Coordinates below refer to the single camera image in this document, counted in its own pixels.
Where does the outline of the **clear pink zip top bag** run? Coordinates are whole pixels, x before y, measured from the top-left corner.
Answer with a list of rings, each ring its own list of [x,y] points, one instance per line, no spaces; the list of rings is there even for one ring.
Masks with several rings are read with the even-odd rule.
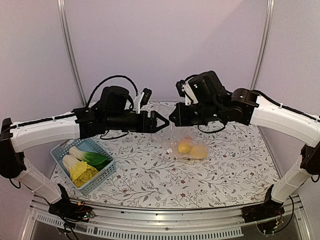
[[[172,121],[152,134],[152,139],[173,158],[203,160],[209,154],[207,145],[197,138],[192,127],[176,127]]]

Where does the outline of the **orange mango toy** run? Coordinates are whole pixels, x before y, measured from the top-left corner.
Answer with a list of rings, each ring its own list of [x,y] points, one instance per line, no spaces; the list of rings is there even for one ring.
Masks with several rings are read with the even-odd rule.
[[[191,138],[181,138],[178,141],[177,150],[181,154],[188,154],[191,151],[193,145],[194,142]]]

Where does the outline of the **yellow lemon toy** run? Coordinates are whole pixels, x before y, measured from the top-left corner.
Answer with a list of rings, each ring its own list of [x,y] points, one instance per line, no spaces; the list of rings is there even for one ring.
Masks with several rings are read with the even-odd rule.
[[[191,147],[189,155],[193,159],[204,159],[208,156],[208,149],[205,145],[195,144]]]

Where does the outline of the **green bok choy toy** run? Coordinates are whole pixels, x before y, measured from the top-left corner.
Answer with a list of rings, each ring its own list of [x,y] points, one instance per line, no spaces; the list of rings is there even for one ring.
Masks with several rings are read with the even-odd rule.
[[[111,159],[105,155],[96,152],[82,151],[75,146],[69,149],[69,154],[76,157],[78,160],[86,162],[91,167],[101,171],[104,167],[111,163]]]

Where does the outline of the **light blue plastic basket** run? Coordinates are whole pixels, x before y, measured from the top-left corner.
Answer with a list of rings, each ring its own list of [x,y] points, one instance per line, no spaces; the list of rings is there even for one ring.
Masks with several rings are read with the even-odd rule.
[[[81,187],[76,187],[70,178],[70,174],[63,165],[63,157],[69,153],[71,147],[76,147],[80,151],[92,152],[100,154],[107,159],[107,164],[98,172],[92,179],[86,182]],[[92,138],[87,139],[76,139],[76,140],[66,140],[57,146],[55,146],[50,154],[59,168],[62,170],[63,176],[66,177],[68,183],[71,184],[76,190],[78,190],[83,195],[88,195],[95,188],[97,188],[103,181],[105,181],[111,174],[116,171],[116,163],[114,158],[96,141]]]

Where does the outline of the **yellow napa cabbage toy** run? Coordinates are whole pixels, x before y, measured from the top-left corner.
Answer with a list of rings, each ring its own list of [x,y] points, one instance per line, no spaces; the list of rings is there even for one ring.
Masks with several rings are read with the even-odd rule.
[[[62,158],[62,164],[68,171],[70,179],[76,188],[82,187],[99,173],[96,168],[92,167],[87,162],[80,161],[69,154]]]

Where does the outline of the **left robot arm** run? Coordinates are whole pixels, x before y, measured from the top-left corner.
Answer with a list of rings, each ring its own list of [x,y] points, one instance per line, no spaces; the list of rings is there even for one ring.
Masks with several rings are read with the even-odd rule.
[[[0,129],[0,175],[15,179],[41,195],[49,204],[50,214],[64,221],[88,222],[95,215],[93,209],[71,202],[66,189],[37,170],[26,159],[24,150],[62,140],[87,139],[108,130],[156,133],[170,122],[157,111],[141,110],[151,94],[145,88],[131,98],[123,87],[106,86],[93,106],[27,122],[4,119]]]

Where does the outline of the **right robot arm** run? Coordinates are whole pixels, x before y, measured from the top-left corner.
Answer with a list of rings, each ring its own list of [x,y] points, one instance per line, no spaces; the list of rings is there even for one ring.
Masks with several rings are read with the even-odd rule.
[[[184,102],[176,104],[169,120],[177,127],[237,122],[265,127],[304,143],[295,164],[265,194],[263,203],[243,207],[246,223],[283,214],[284,201],[309,178],[320,174],[320,119],[278,103],[259,90],[229,92],[214,71],[187,77],[176,84]]]

